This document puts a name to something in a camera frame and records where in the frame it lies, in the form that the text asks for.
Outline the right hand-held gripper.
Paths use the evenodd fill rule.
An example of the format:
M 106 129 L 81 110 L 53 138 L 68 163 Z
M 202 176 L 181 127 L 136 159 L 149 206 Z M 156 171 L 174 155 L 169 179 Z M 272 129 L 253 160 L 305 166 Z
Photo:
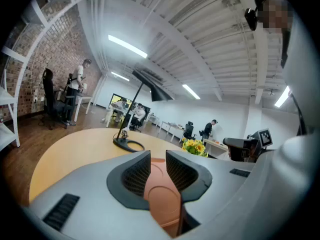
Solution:
M 259 156 L 267 152 L 273 144 L 269 129 L 258 130 L 249 134 L 246 139 L 224 138 L 223 144 L 228 147 L 228 155 L 235 162 L 256 162 Z

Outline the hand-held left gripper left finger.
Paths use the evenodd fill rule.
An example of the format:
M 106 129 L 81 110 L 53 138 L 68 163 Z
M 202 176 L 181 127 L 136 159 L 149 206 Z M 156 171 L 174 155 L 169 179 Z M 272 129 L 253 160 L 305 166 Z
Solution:
M 106 185 L 110 194 L 124 207 L 148 211 L 149 202 L 144 199 L 144 194 L 150 174 L 151 152 L 146 150 L 112 169 Z

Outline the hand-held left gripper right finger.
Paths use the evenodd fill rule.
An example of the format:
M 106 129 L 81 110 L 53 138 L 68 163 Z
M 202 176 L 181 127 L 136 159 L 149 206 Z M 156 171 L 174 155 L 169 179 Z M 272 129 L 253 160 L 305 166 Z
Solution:
M 166 172 L 179 191 L 182 201 L 193 202 L 200 199 L 212 184 L 210 171 L 172 150 L 167 150 L 165 156 Z

